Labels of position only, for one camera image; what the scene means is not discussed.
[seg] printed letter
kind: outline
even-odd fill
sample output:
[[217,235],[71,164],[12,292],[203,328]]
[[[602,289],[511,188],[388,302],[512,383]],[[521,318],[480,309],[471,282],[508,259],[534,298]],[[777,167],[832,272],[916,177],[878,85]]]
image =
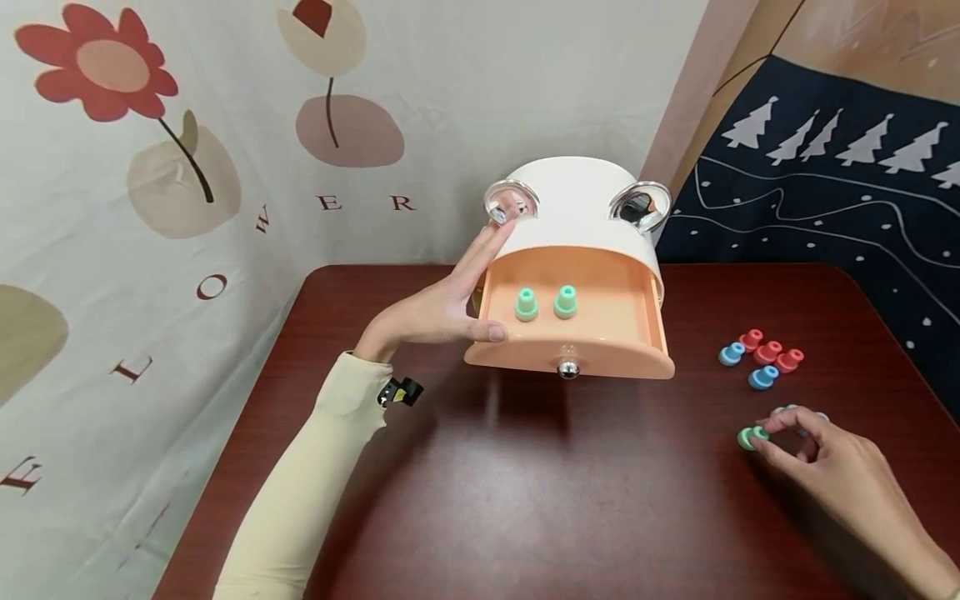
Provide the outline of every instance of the printed letter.
[[267,232],[267,226],[270,225],[270,216],[267,215],[267,205],[263,205],[263,214],[256,215],[256,230],[261,233]]
[[[220,281],[220,291],[218,291],[215,294],[208,294],[207,292],[204,291],[204,284],[210,281],[211,279],[216,279],[217,281]],[[214,287],[216,287],[216,284],[211,283],[210,285],[206,286],[206,289],[212,290],[212,288]],[[219,273],[211,276],[207,276],[203,281],[200,282],[200,285],[197,286],[197,298],[199,298],[200,300],[213,300],[214,298],[217,298],[218,296],[223,294],[224,290],[226,289],[227,289],[227,278],[225,276],[222,276]]]
[[336,196],[318,196],[317,198],[320,199],[320,204],[324,206],[324,210],[340,210],[343,208],[337,204]]
[[410,206],[410,199],[406,196],[391,196],[394,201],[394,210],[400,210],[400,207],[404,207],[407,210],[416,210]]
[[111,372],[118,372],[118,373],[120,373],[121,375],[124,375],[124,376],[126,376],[126,377],[129,377],[129,378],[130,378],[130,384],[133,385],[134,383],[136,383],[136,380],[140,378],[140,375],[142,375],[142,374],[144,373],[144,371],[148,370],[148,369],[150,368],[150,366],[153,365],[153,364],[154,364],[154,357],[153,357],[153,356],[148,356],[148,357],[147,357],[147,364],[144,366],[143,369],[141,369],[139,372],[137,372],[137,371],[134,371],[134,370],[132,370],[132,369],[127,369],[127,368],[124,366],[123,361],[120,361],[119,363],[117,363],[117,366],[114,367],[114,368],[113,368],[113,371],[111,371]]
[[30,465],[30,468],[27,469],[26,472],[21,472],[18,475],[14,475],[14,473],[16,473],[18,470],[21,470],[21,468],[24,465],[34,460],[35,458],[36,456],[28,456],[27,458],[20,461],[20,464],[17,465],[15,468],[13,468],[12,471],[7,473],[6,477],[4,477],[3,479],[0,479],[0,486],[10,486],[11,488],[17,488],[18,490],[23,490],[22,495],[27,495],[27,492],[30,491],[30,488],[35,486],[36,482],[42,479],[42,477],[38,477],[37,479],[27,479],[27,477],[30,477],[30,475],[33,474],[35,470],[42,467],[42,465],[39,463],[33,463]]

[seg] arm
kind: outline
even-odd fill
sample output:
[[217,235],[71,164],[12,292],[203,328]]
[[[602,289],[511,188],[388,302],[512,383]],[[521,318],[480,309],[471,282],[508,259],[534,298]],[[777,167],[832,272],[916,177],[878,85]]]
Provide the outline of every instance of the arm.
[[387,363],[403,342],[500,342],[502,324],[467,315],[467,299],[513,230],[488,225],[453,273],[387,308],[353,354],[337,359],[307,422],[290,443],[237,530],[214,600],[300,600],[347,480],[364,446],[384,426],[376,401]]
[[807,432],[796,456],[760,438],[751,444],[886,562],[917,600],[960,600],[960,569],[920,523],[876,444],[803,406],[759,423],[770,434]]
[[247,511],[215,600],[299,600],[360,452],[384,426],[377,394],[396,345],[372,325],[333,365],[313,413]]

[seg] clear glass ring handle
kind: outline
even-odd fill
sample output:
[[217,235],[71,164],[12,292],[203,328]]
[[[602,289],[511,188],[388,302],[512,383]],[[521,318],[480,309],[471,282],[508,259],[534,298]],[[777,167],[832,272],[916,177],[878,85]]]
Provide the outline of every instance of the clear glass ring handle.
[[609,219],[622,219],[641,233],[654,231],[670,214],[670,190],[655,181],[638,181],[621,190],[610,202]]
[[500,180],[483,195],[484,210],[499,225],[521,215],[537,216],[540,199],[529,185],[519,180]]

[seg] white tree print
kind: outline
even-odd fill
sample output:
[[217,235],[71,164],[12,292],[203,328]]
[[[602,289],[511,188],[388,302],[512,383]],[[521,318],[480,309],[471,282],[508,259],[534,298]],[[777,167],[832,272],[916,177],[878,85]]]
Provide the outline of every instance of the white tree print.
[[868,130],[863,134],[863,137],[848,146],[845,152],[837,155],[837,158],[844,161],[843,166],[849,167],[854,162],[876,162],[874,150],[879,150],[882,147],[880,138],[887,134],[887,124],[892,118],[894,118],[893,113],[888,114],[887,118],[883,119],[879,125]]
[[837,110],[837,113],[834,114],[833,118],[817,133],[817,136],[813,138],[810,145],[806,147],[806,150],[800,153],[804,162],[810,160],[811,156],[823,156],[827,153],[827,144],[833,139],[833,130],[837,128],[837,123],[840,122],[841,112],[843,112],[842,108]]
[[954,185],[960,186],[960,162],[954,162],[943,173],[938,173],[932,177],[937,181],[942,181],[940,187],[950,189]]
[[774,160],[773,166],[776,167],[785,160],[793,160],[797,157],[797,151],[803,146],[806,135],[813,128],[813,119],[817,118],[818,114],[820,114],[820,110],[814,110],[813,116],[807,119],[806,123],[800,125],[796,133],[783,140],[779,148],[768,154]]
[[758,138],[766,131],[767,121],[770,120],[773,105],[777,100],[779,100],[777,96],[771,96],[767,104],[751,112],[749,117],[737,121],[733,124],[733,129],[723,133],[722,136],[731,141],[727,146],[736,148],[743,145],[754,150],[758,149],[760,147]]
[[933,147],[940,143],[940,130],[948,126],[949,123],[941,121],[937,127],[920,137],[914,138],[912,144],[908,144],[894,152],[893,156],[880,161],[887,169],[887,173],[893,175],[900,169],[922,173],[925,170],[924,160],[933,157]]

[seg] white wavy line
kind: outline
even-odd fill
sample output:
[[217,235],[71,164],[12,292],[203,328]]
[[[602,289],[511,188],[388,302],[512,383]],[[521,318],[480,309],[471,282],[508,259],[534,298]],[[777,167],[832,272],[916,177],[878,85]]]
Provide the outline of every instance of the white wavy line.
[[769,192],[767,192],[766,194],[763,194],[762,196],[758,196],[758,197],[756,197],[756,198],[753,198],[752,200],[748,200],[747,202],[741,202],[741,203],[739,203],[739,204],[724,204],[723,206],[707,206],[707,202],[704,200],[704,196],[703,196],[703,194],[701,193],[701,187],[700,187],[700,164],[699,164],[699,163],[697,163],[697,164],[694,165],[694,167],[693,167],[693,178],[694,178],[694,182],[696,183],[696,187],[697,187],[697,199],[700,200],[700,205],[701,205],[703,208],[705,208],[706,210],[719,210],[719,209],[722,209],[722,208],[732,208],[732,207],[734,207],[734,206],[742,206],[742,205],[744,205],[744,204],[749,204],[749,203],[752,203],[752,202],[756,202],[757,200],[766,198],[767,196],[770,196],[770,195],[774,194],[775,192],[780,192],[780,200],[777,202],[777,212],[775,213],[775,215],[776,215],[777,218],[780,219],[781,221],[787,221],[787,222],[791,222],[791,223],[796,223],[796,222],[798,222],[798,221],[807,221],[807,220],[809,220],[809,219],[819,219],[820,217],[827,217],[827,216],[829,216],[829,215],[835,215],[835,214],[844,212],[844,211],[846,211],[846,210],[854,210],[854,209],[859,208],[859,207],[861,207],[861,206],[869,206],[870,204],[886,204],[887,206],[890,206],[891,208],[894,209],[894,213],[895,213],[896,216],[897,216],[897,222],[900,224],[900,237],[903,238],[903,242],[906,244],[907,248],[909,248],[910,251],[914,254],[914,256],[916,256],[917,258],[921,259],[923,262],[927,262],[927,263],[929,263],[929,264],[931,264],[931,265],[936,265],[936,266],[938,266],[938,267],[944,267],[945,269],[960,269],[960,265],[951,265],[951,264],[948,264],[948,263],[946,263],[946,262],[940,262],[939,260],[934,260],[934,259],[932,259],[932,258],[927,258],[926,256],[922,255],[922,254],[917,250],[917,248],[913,245],[913,242],[910,241],[909,236],[907,236],[907,234],[906,234],[906,223],[903,221],[903,213],[900,212],[900,207],[897,206],[895,203],[892,203],[892,202],[889,202],[889,201],[886,201],[886,200],[870,200],[870,201],[868,201],[868,202],[861,202],[861,203],[859,203],[859,204],[852,204],[852,205],[850,205],[850,206],[844,206],[843,208],[837,208],[836,210],[831,210],[831,211],[829,211],[829,212],[825,212],[825,213],[818,214],[818,215],[810,215],[810,216],[807,216],[807,217],[790,218],[790,217],[780,216],[780,208],[783,206],[783,200],[784,200],[784,198],[786,197],[786,193],[783,191],[783,188],[781,188],[781,187],[778,187],[778,188],[776,188],[776,189],[774,189],[774,190],[772,190],[772,191],[769,191]]
[[949,204],[945,203],[944,201],[940,200],[939,198],[934,198],[933,196],[926,196],[926,195],[924,195],[924,194],[915,194],[914,192],[906,192],[906,191],[903,191],[903,190],[900,190],[900,189],[895,189],[895,188],[893,188],[893,187],[885,187],[885,186],[883,186],[883,185],[875,185],[875,184],[873,184],[873,183],[867,183],[867,182],[865,182],[865,181],[845,180],[845,179],[843,179],[843,178],[841,178],[841,177],[831,177],[831,176],[829,176],[829,175],[819,175],[819,174],[816,174],[816,173],[788,173],[787,175],[781,175],[781,176],[778,176],[778,177],[763,177],[762,175],[754,175],[753,173],[747,173],[746,171],[744,171],[744,170],[742,170],[742,169],[738,169],[738,168],[734,167],[733,165],[727,164],[726,162],[723,162],[723,161],[721,161],[721,160],[717,160],[716,158],[710,158],[709,156],[701,156],[700,159],[701,159],[701,160],[706,160],[707,162],[712,162],[712,163],[718,164],[718,165],[723,166],[723,167],[727,167],[727,168],[730,169],[731,171],[736,171],[737,173],[740,173],[740,174],[742,174],[742,175],[746,175],[746,176],[748,176],[748,177],[752,177],[752,178],[754,178],[755,180],[777,181],[777,180],[788,180],[788,179],[790,179],[790,178],[792,178],[792,177],[812,177],[812,178],[818,179],[818,180],[842,181],[843,183],[849,183],[849,184],[851,184],[851,185],[859,185],[859,186],[861,186],[861,187],[870,187],[870,188],[872,188],[872,189],[880,190],[880,191],[883,191],[883,192],[892,192],[892,193],[894,193],[894,194],[902,194],[903,196],[909,196],[910,198],[917,198],[917,199],[920,199],[920,200],[926,200],[926,201],[928,201],[928,202],[932,202],[932,203],[940,206],[942,209],[946,210],[947,212],[951,213],[954,217],[957,217],[958,219],[960,219],[960,210],[957,210],[956,208],[950,206]]
[[829,237],[839,237],[839,238],[841,238],[841,239],[850,240],[851,242],[859,242],[859,243],[865,244],[865,245],[867,245],[867,246],[873,246],[874,248],[877,248],[877,249],[885,252],[885,253],[886,253],[887,255],[889,255],[891,258],[893,258],[894,260],[896,260],[896,261],[897,261],[897,264],[899,264],[899,265],[903,268],[903,270],[906,271],[906,272],[913,278],[913,280],[917,282],[917,285],[919,285],[919,286],[921,287],[921,289],[923,289],[923,290],[927,293],[927,295],[930,296],[930,297],[933,299],[933,301],[937,303],[938,306],[940,306],[941,308],[943,308],[943,309],[944,309],[944,312],[946,312],[948,315],[950,315],[950,318],[953,319],[955,323],[957,323],[958,325],[960,325],[960,317],[957,317],[956,315],[954,315],[953,312],[952,312],[949,308],[947,308],[947,306],[946,306],[945,304],[943,304],[943,303],[940,301],[940,299],[938,299],[936,296],[934,296],[934,295],[933,295],[933,292],[930,291],[930,288],[926,287],[926,285],[924,285],[924,283],[920,280],[920,278],[917,277],[916,275],[914,275],[913,271],[910,271],[910,269],[909,269],[905,264],[903,264],[903,261],[900,260],[900,258],[899,258],[896,254],[890,252],[889,250],[887,250],[885,247],[883,247],[881,244],[878,244],[877,242],[871,242],[871,241],[868,241],[868,240],[861,240],[861,239],[858,239],[858,238],[855,238],[855,237],[850,237],[849,235],[841,235],[840,233],[831,233],[831,232],[829,232],[829,231],[817,231],[816,229],[798,228],[798,227],[794,227],[794,226],[792,226],[792,225],[764,225],[764,226],[758,227],[758,228],[756,228],[756,229],[747,229],[746,231],[742,231],[742,230],[740,230],[740,229],[734,229],[734,228],[727,227],[726,225],[724,225],[724,224],[722,224],[722,223],[719,223],[719,222],[717,222],[717,221],[714,221],[713,219],[708,219],[707,217],[701,217],[701,216],[699,216],[699,215],[678,214],[678,215],[673,215],[673,216],[671,216],[670,218],[671,218],[671,219],[697,219],[697,220],[699,220],[699,221],[707,221],[708,223],[713,223],[714,225],[716,225],[716,226],[718,226],[718,227],[720,227],[720,228],[724,228],[724,229],[726,229],[727,231],[732,231],[733,233],[744,233],[744,234],[746,234],[746,233],[754,233],[755,231],[760,231],[761,229],[793,229],[793,230],[795,230],[795,231],[803,231],[804,233],[817,233],[817,234],[819,234],[819,235],[826,235],[826,236],[829,236]]

